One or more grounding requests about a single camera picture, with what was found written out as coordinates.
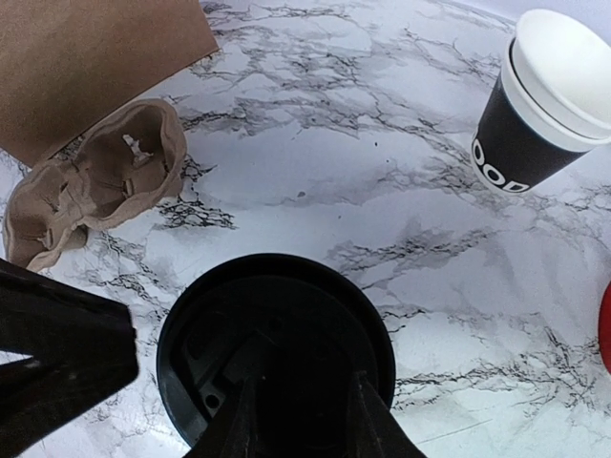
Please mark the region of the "stack of paper cups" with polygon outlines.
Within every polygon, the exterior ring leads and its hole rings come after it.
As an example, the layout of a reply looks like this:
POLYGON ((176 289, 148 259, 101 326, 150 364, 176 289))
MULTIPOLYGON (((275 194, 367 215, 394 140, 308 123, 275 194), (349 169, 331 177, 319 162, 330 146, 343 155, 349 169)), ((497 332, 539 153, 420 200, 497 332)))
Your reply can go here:
POLYGON ((523 194, 609 142, 609 45, 560 12, 524 12, 472 141, 477 177, 523 194))

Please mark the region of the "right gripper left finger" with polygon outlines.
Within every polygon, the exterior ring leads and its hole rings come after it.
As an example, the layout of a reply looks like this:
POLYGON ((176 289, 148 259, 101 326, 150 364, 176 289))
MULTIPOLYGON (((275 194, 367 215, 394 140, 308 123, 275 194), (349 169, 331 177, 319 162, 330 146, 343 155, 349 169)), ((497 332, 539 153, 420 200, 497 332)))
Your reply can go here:
POLYGON ((188 452, 189 458, 265 457, 257 413, 261 372, 247 376, 221 406, 206 431, 188 452))

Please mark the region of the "brown paper bag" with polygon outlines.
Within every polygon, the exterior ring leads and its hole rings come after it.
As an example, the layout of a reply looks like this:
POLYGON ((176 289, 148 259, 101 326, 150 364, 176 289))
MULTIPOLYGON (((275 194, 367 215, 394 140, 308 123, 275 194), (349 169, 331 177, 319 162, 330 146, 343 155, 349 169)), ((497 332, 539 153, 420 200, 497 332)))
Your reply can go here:
POLYGON ((197 1, 4 1, 1 148, 32 166, 217 48, 197 1))

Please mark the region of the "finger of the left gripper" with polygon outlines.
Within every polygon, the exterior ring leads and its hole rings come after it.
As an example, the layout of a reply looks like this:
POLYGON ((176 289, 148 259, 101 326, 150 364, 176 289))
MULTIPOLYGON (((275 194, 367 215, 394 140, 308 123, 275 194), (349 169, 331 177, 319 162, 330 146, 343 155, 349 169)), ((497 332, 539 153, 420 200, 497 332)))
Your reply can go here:
POLYGON ((1 263, 1 454, 16 457, 132 383, 129 308, 1 263))

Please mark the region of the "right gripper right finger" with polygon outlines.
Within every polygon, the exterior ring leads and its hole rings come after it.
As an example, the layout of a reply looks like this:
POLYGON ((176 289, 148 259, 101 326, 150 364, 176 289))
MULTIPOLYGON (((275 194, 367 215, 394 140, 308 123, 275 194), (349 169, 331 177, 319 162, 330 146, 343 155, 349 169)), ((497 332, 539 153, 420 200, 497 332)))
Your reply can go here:
POLYGON ((351 378, 346 444, 347 457, 352 458, 426 458, 394 419, 366 372, 355 372, 351 378))

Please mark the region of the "cardboard cup carrier tray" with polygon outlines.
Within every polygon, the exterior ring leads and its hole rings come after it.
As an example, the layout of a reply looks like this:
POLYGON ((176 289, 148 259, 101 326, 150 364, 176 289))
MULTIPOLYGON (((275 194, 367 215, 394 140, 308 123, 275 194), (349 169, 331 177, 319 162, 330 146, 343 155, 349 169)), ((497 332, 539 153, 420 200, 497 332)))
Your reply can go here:
POLYGON ((85 134, 76 154, 37 163, 14 188, 3 217, 7 261, 38 272, 90 230, 133 219, 182 190, 187 141, 161 99, 133 102, 85 134))

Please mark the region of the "black plastic cup lid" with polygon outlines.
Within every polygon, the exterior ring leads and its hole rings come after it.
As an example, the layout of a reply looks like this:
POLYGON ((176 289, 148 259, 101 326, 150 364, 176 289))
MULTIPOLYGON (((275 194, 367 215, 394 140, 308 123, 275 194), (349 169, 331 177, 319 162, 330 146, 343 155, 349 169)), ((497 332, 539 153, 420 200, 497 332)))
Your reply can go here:
POLYGON ((395 360, 377 309, 325 265, 283 254, 224 262, 177 299, 160 331, 161 400, 194 445, 244 380, 257 382, 262 457, 342 457, 351 376, 390 405, 395 360))

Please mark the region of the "red cylindrical holder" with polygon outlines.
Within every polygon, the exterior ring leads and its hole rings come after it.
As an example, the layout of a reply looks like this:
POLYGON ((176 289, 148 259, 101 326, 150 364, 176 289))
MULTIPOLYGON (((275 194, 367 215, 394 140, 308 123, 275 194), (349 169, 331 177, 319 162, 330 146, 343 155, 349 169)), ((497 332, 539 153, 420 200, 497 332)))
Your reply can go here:
POLYGON ((600 302, 598 341, 604 367, 611 373, 611 283, 608 283, 600 302))

